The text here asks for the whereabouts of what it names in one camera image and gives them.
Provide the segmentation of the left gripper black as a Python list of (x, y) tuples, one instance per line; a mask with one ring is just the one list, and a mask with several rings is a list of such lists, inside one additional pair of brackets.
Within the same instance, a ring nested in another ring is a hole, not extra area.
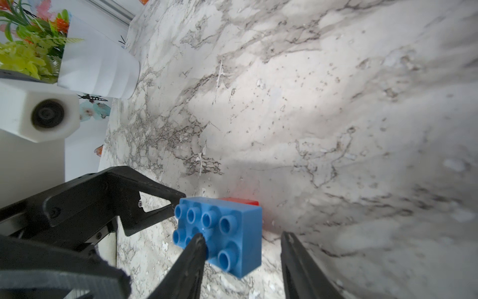
[[(167, 201), (146, 212), (145, 193)], [(131, 236), (173, 217), (185, 194), (129, 166), (86, 174), (47, 192), (44, 201), (23, 200), (1, 209), (1, 298), (126, 299), (131, 279), (103, 260), (98, 241), (117, 228)]]

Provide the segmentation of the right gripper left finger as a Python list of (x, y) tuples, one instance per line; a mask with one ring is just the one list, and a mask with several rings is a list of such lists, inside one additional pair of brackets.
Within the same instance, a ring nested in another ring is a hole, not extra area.
[(149, 299), (199, 299), (207, 245), (196, 234)]

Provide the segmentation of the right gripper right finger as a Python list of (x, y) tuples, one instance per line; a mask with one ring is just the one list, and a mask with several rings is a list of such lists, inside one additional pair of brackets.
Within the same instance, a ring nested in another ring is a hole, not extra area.
[(281, 265), (286, 298), (343, 298), (292, 232), (281, 234)]

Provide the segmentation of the blue lego brick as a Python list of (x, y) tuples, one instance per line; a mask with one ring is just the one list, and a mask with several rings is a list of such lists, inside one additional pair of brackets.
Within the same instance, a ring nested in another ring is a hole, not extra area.
[(261, 266), (262, 207), (225, 199), (182, 198), (174, 217), (176, 246), (184, 249), (196, 234), (202, 234), (206, 261), (238, 279)]

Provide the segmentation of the red lego brick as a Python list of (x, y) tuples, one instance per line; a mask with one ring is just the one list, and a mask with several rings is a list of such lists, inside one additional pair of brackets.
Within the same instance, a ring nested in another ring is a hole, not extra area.
[(221, 198), (223, 201), (228, 201), (228, 202), (233, 202), (233, 203), (239, 203), (239, 204), (248, 204), (248, 205), (253, 205), (253, 206), (259, 206), (258, 201), (253, 201), (249, 199), (240, 199), (240, 198)]

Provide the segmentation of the flower plant white pot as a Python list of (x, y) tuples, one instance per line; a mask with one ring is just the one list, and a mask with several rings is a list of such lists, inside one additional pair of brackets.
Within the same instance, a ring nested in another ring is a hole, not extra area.
[(140, 63), (119, 43), (43, 1), (1, 1), (1, 77), (55, 84), (73, 92), (129, 98)]

